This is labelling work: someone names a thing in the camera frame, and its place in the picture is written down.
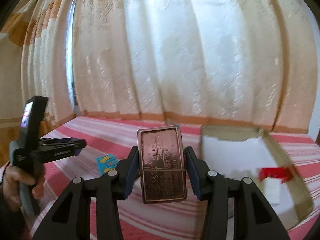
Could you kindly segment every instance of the bed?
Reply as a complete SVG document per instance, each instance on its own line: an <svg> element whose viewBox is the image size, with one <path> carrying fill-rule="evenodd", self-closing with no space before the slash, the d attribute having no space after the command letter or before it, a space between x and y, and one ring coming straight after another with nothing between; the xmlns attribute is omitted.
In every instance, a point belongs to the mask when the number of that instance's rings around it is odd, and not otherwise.
<svg viewBox="0 0 320 240"><path fill-rule="evenodd" d="M85 180L99 177L96 158L107 153L124 159L132 146L137 145L137 130L163 126L162 122L126 121L77 117L60 126L45 137L77 137L87 141L87 147L78 157L47 163L45 196L41 200L42 212L36 219L26 218L24 238L31 238L54 201L76 176ZM199 153L200 126L181 125L184 146L192 146ZM291 239L301 240L312 227L320 212L320 147L305 134L272 133L290 156L303 176L314 202L314 210L295 228L289 230ZM201 220L206 203L197 201L187 183L189 200L186 202L144 205L140 182L134 184L127 201L118 201L119 216L124 239L160 240L195 239L201 234ZM96 202L91 202L90 236L97 239L95 226Z"/></svg>

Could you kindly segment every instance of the metal tin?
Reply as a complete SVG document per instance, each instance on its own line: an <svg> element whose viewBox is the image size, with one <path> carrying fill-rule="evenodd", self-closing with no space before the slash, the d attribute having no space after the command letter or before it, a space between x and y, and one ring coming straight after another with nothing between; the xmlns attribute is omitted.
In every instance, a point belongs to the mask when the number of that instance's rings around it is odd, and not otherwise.
<svg viewBox="0 0 320 240"><path fill-rule="evenodd" d="M178 125L138 130L142 199L166 203L188 199Z"/></svg>

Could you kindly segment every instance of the curtain fold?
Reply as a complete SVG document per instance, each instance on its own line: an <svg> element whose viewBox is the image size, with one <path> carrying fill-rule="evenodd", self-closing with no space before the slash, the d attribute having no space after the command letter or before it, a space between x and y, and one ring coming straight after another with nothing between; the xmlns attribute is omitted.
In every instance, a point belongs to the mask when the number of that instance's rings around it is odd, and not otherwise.
<svg viewBox="0 0 320 240"><path fill-rule="evenodd" d="M66 78L66 46L73 0L38 0L23 46L23 98L49 97L47 130L74 118Z"/></svg>
<svg viewBox="0 0 320 240"><path fill-rule="evenodd" d="M301 0L77 0L73 70L80 109L306 132L317 61L305 6Z"/></svg>

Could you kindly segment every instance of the cardboard box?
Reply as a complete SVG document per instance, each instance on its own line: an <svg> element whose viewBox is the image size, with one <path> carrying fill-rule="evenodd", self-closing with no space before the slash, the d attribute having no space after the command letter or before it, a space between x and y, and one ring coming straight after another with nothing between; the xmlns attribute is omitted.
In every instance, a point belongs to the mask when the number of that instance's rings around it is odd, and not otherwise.
<svg viewBox="0 0 320 240"><path fill-rule="evenodd" d="M293 179L281 185L280 204L273 207L286 229L302 222L313 210L310 193L289 156L260 127L202 126L201 157L210 169L227 178L243 171L256 178L259 168L289 167Z"/></svg>

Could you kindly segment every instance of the finger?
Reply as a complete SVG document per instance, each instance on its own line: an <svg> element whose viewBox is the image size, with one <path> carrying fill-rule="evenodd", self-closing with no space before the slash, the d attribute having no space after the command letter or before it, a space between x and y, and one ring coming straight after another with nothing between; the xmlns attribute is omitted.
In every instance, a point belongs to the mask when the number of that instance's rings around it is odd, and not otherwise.
<svg viewBox="0 0 320 240"><path fill-rule="evenodd" d="M15 206L21 207L22 204L21 204L20 196L18 195L10 196L10 200L13 202Z"/></svg>
<svg viewBox="0 0 320 240"><path fill-rule="evenodd" d="M35 197L35 199L41 199L41 198L44 197L44 193L42 192L42 193L40 193L38 195L33 195L33 196Z"/></svg>
<svg viewBox="0 0 320 240"><path fill-rule="evenodd" d="M9 180L19 181L30 186L36 183L36 180L30 174L15 166L8 166L5 175Z"/></svg>
<svg viewBox="0 0 320 240"><path fill-rule="evenodd" d="M43 185L39 185L39 186L36 186L32 189L32 193L33 195L39 195L40 193L43 193Z"/></svg>

